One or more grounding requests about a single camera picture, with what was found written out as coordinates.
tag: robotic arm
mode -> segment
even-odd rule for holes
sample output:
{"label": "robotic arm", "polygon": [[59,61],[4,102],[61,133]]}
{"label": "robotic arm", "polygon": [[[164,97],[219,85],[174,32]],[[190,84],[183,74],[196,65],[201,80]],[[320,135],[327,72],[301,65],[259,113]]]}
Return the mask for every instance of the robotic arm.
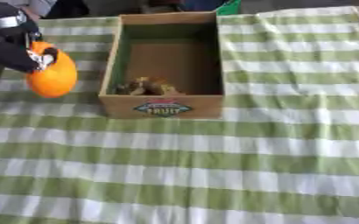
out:
{"label": "robotic arm", "polygon": [[26,13],[0,3],[0,65],[24,73],[45,70],[57,58],[57,50],[48,48],[43,55],[28,49],[42,41],[38,26]]}
{"label": "robotic arm", "polygon": [[68,55],[42,40],[26,13],[0,3],[0,65],[27,73],[31,90],[41,96],[65,95],[77,81],[76,66]]}

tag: white stripe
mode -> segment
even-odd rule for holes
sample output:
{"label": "white stripe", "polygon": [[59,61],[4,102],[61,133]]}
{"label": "white stripe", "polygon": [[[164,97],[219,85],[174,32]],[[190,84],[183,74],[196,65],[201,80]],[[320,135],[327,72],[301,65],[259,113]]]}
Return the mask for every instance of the white stripe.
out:
{"label": "white stripe", "polygon": [[227,83],[227,95],[359,96],[359,84]]}
{"label": "white stripe", "polygon": [[359,125],[359,110],[225,108],[225,122]]}
{"label": "white stripe", "polygon": [[[209,144],[193,142],[201,139]],[[0,128],[0,144],[62,144],[74,147],[130,148],[162,151],[225,152],[292,157],[359,158],[359,140],[305,140],[288,137],[237,137]]]}
{"label": "white stripe", "polygon": [[112,44],[108,43],[96,43],[96,42],[83,42],[83,43],[58,43],[55,45],[59,49],[65,52],[83,52],[83,53],[109,53],[111,51]]}
{"label": "white stripe", "polygon": [[310,8],[310,9],[290,9],[290,10],[275,10],[270,12],[258,13],[261,18],[295,18],[295,17],[325,17],[325,16],[343,16],[345,14],[356,14],[356,9],[353,6],[344,7],[324,7],[324,8]]}
{"label": "white stripe", "polygon": [[359,197],[359,176],[0,158],[0,176]]}
{"label": "white stripe", "polygon": [[352,24],[221,24],[220,34],[270,33],[351,33],[359,32],[359,23]]}
{"label": "white stripe", "polygon": [[[99,92],[100,81],[98,80],[78,80],[72,89],[72,93]],[[0,80],[0,91],[4,92],[23,92],[31,91],[25,80]]]}
{"label": "white stripe", "polygon": [[94,118],[102,115],[99,104],[33,103],[23,101],[0,102],[0,115],[56,116]]}
{"label": "white stripe", "polygon": [[42,27],[41,32],[43,35],[58,35],[58,36],[72,36],[72,35],[114,35],[115,27],[102,26],[102,27]]}
{"label": "white stripe", "polygon": [[[0,102],[0,115],[95,118],[102,115],[100,104]],[[359,125],[359,110],[223,108],[222,120],[241,123],[322,123]]]}
{"label": "white stripe", "polygon": [[[158,214],[153,224],[280,224],[277,221],[283,219],[284,224],[359,224],[359,218],[341,216],[316,216],[295,215],[281,213],[251,213],[246,211],[222,211],[201,207],[181,206],[145,206],[129,203],[108,203],[91,199],[69,199],[41,196],[20,196],[0,194],[0,215],[14,215],[23,217],[44,217],[59,220],[100,221],[117,224],[137,224],[149,222],[152,211]],[[70,214],[71,208],[80,208],[78,217]],[[50,213],[45,208],[55,209],[56,213]]]}
{"label": "white stripe", "polygon": [[359,51],[359,41],[285,42],[274,40],[268,42],[243,43],[226,41],[222,43],[222,50],[240,53],[268,53],[271,51],[285,51],[293,53]]}
{"label": "white stripe", "polygon": [[350,62],[296,62],[296,61],[243,61],[224,60],[226,73],[243,71],[250,73],[353,73],[359,74],[359,61]]}

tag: brown object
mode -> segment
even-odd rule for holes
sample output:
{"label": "brown object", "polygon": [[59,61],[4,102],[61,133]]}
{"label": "brown object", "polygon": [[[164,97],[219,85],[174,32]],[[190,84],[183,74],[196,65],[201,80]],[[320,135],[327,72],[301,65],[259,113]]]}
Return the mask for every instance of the brown object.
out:
{"label": "brown object", "polygon": [[[164,38],[163,36],[167,36],[170,31],[163,29],[162,33],[150,33],[147,34],[149,37],[142,39],[135,33],[144,35],[143,32],[130,31],[133,25],[137,28],[142,26],[141,29],[146,26],[146,31],[162,31],[155,29],[154,25],[167,25],[163,28],[172,27],[175,29],[174,32],[180,29],[188,32],[187,25],[190,25],[190,32],[183,36],[178,33],[177,38]],[[126,69],[121,73],[118,66],[123,66],[123,63],[117,61],[123,53],[120,48],[126,44],[122,35],[128,37],[126,41],[130,41],[130,49],[127,51],[129,58],[126,61]],[[222,112],[223,99],[220,63],[216,17],[213,12],[121,16],[99,97],[108,115],[115,118],[156,117],[137,110],[137,107],[151,102],[152,108],[148,111],[155,109],[154,102],[158,102],[158,106],[161,102],[171,102],[164,104],[167,106],[165,108],[158,108],[163,112],[169,111],[169,114],[170,111],[179,109],[170,109],[171,106],[180,105],[189,109],[179,114],[161,116],[218,118]],[[123,76],[123,82],[115,84],[114,77],[118,76]],[[139,77],[157,76],[187,95],[147,96],[110,93],[111,89],[116,87],[113,85],[124,84]]]}
{"label": "brown object", "polygon": [[119,95],[184,95],[166,80],[157,77],[140,77],[116,88]]}

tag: table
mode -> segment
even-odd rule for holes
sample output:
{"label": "table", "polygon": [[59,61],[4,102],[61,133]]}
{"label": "table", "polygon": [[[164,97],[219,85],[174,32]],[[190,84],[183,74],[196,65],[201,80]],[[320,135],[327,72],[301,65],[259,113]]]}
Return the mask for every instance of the table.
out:
{"label": "table", "polygon": [[219,120],[110,120],[97,99],[116,18],[42,21],[80,82],[0,80],[0,223],[359,223],[355,8],[220,17]]}

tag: green stripe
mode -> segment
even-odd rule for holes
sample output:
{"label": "green stripe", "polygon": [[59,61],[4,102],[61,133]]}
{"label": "green stripe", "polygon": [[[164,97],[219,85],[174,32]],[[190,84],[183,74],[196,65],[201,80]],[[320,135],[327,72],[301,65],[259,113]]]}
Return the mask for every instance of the green stripe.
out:
{"label": "green stripe", "polygon": [[359,41],[359,31],[349,33],[272,33],[221,34],[221,42],[318,42],[318,41]]}
{"label": "green stripe", "polygon": [[339,16],[313,16],[313,17],[259,17],[259,16],[235,16],[219,17],[219,25],[335,25],[346,23],[359,23],[356,14],[341,14]]}
{"label": "green stripe", "polygon": [[222,51],[223,60],[242,60],[242,61],[359,61],[359,51],[315,51],[315,52],[289,52],[289,51],[269,51],[269,52],[235,52]]}
{"label": "green stripe", "polygon": [[292,157],[127,148],[113,150],[100,147],[73,147],[55,143],[0,143],[0,158],[36,159],[37,162],[40,159],[56,159],[91,165],[143,165],[225,171],[359,176],[359,158],[348,157]]}
{"label": "green stripe", "polygon": [[39,115],[0,115],[0,128],[34,127],[54,130],[116,131],[233,137],[291,137],[301,139],[359,140],[359,125],[286,124],[281,122],[207,122],[188,120],[115,120]]}
{"label": "green stripe", "polygon": [[359,218],[359,197],[162,185],[126,185],[94,183],[83,179],[27,177],[0,177],[0,193],[91,199],[147,206],[204,207],[258,213]]}
{"label": "green stripe", "polygon": [[[104,71],[94,71],[94,72],[87,72],[87,71],[79,71],[78,72],[78,80],[79,81],[98,81],[101,79]],[[3,72],[1,76],[2,80],[10,80],[10,81],[21,81],[25,79],[25,76],[17,71],[7,70]]]}
{"label": "green stripe", "polygon": [[226,82],[265,84],[359,84],[359,73],[225,73]]}
{"label": "green stripe", "polygon": [[36,102],[36,103],[91,103],[100,104],[98,101],[98,89],[94,92],[70,93],[60,98],[43,98],[32,91],[2,92],[0,91],[0,102]]}
{"label": "green stripe", "polygon": [[40,218],[40,217],[22,217],[22,216],[12,216],[0,214],[0,224],[8,223],[8,224],[107,224],[103,222],[86,222],[79,220],[57,220],[57,219],[48,219],[48,218]]}
{"label": "green stripe", "polygon": [[83,18],[83,19],[55,19],[55,20],[40,20],[39,27],[53,28],[53,27],[110,27],[116,26],[118,19],[116,17],[109,18]]}
{"label": "green stripe", "polygon": [[80,42],[95,42],[95,43],[112,43],[114,35],[68,35],[68,36],[55,36],[45,35],[45,41],[50,43],[80,43]]}
{"label": "green stripe", "polygon": [[[55,99],[37,96],[31,91],[0,91],[0,102],[91,103],[100,104],[96,92],[70,93]],[[339,95],[252,95],[237,94],[225,97],[226,107],[267,109],[359,109],[358,96]]]}
{"label": "green stripe", "polygon": [[226,97],[225,106],[232,108],[268,109],[359,109],[358,96],[332,95],[251,95]]}
{"label": "green stripe", "polygon": [[109,59],[109,52],[68,52],[73,60],[101,60]]}

